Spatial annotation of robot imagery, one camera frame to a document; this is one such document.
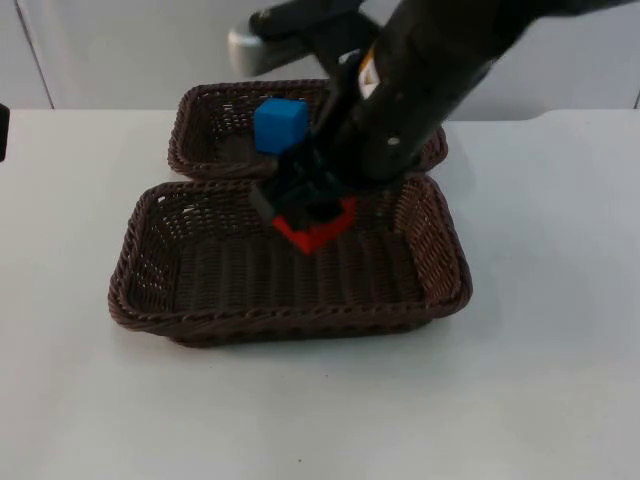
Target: table surface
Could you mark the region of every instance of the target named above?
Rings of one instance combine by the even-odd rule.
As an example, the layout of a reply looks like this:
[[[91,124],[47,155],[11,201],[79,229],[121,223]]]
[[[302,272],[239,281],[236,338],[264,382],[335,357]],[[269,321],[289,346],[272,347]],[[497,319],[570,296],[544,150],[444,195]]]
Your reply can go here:
[[[197,351],[109,317],[174,112],[14,111],[0,478],[636,479],[640,114],[447,126],[475,283],[415,333]]]

